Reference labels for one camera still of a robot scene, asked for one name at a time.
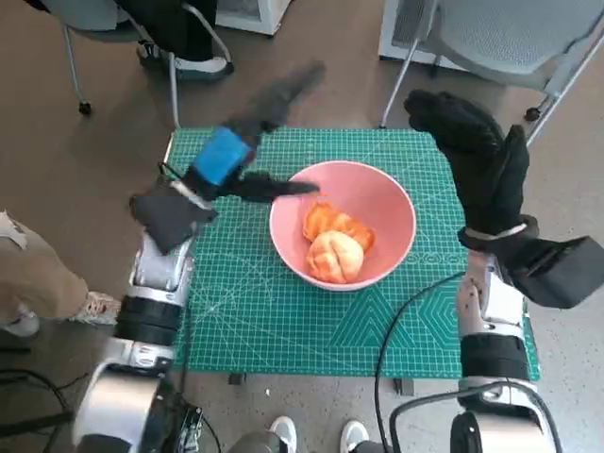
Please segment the white shoe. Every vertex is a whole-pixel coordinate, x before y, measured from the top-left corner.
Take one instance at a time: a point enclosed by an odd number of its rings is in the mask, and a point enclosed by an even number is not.
[[[214,57],[205,61],[190,61],[175,58],[178,76],[184,79],[215,81],[233,72],[233,63],[223,57]]]
[[[33,337],[40,330],[40,318],[22,305],[19,307],[19,318],[1,328],[16,337]]]
[[[354,450],[358,444],[369,440],[367,428],[356,420],[346,423],[340,437],[340,453],[349,453]]]
[[[121,307],[121,302],[110,295],[90,291],[86,298],[86,305],[75,316],[68,318],[68,321],[115,326],[115,318]]]
[[[298,447],[298,438],[295,434],[294,420],[282,415],[273,422],[270,430],[279,436],[279,439],[287,446],[287,453],[295,453]]]

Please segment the orange bread roll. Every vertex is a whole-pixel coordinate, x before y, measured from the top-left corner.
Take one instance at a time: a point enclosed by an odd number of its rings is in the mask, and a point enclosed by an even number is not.
[[[359,243],[340,231],[326,231],[314,240],[307,255],[310,274],[327,283],[350,283],[361,270]]]
[[[374,244],[374,232],[348,214],[334,209],[329,203],[316,202],[304,218],[303,233],[309,241],[326,231],[340,231],[357,241],[364,253]]]

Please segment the chair wheel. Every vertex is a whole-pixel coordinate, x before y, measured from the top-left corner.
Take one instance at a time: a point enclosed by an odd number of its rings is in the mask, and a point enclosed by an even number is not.
[[[537,121],[540,116],[541,111],[537,107],[531,107],[530,109],[527,109],[525,113],[525,120],[532,123],[533,121]]]
[[[77,111],[79,111],[84,116],[91,116],[92,106],[90,102],[80,102]]]

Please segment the green cutting mat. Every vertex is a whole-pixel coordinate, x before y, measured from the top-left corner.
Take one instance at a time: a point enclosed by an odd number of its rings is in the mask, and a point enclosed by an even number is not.
[[[210,133],[177,131],[169,163],[184,172]],[[460,205],[445,158],[427,134],[284,128],[264,139],[252,168],[288,178],[332,159],[373,165],[409,193],[417,213],[417,237],[409,256],[370,288],[330,293],[304,282],[281,261],[271,243],[268,206],[232,197],[219,200],[218,219],[206,227],[194,249],[191,370],[372,376],[379,346],[399,307],[432,282],[465,268],[466,252],[456,236],[463,223]],[[410,306],[393,336],[385,375],[460,376],[458,283]],[[529,319],[526,324],[530,373],[537,379]]]

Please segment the person's leg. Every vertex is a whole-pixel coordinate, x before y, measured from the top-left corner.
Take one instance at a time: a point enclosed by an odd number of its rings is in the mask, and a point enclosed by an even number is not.
[[[218,0],[188,0],[192,7],[199,9],[199,12],[206,18],[212,28],[216,26],[216,10],[218,9]],[[183,55],[178,55],[182,59],[190,61],[205,61],[212,59],[213,39],[199,20],[187,12],[187,42]]]
[[[176,68],[182,76],[218,80],[232,72],[223,57],[215,57],[212,37],[202,23],[180,2],[165,0],[116,0],[132,19],[142,26],[158,49],[176,55]],[[213,28],[216,23],[217,0],[189,0]],[[143,65],[159,59],[160,52],[148,42],[138,49]]]
[[[31,311],[43,318],[114,324],[117,310],[119,302],[89,292],[40,235],[0,212],[2,329],[19,335],[18,323],[31,320]]]
[[[297,437],[291,418],[281,416],[268,431],[245,434],[228,453],[295,453]]]
[[[361,422],[351,420],[342,430],[340,453],[384,453],[384,446],[371,442],[367,428]]]

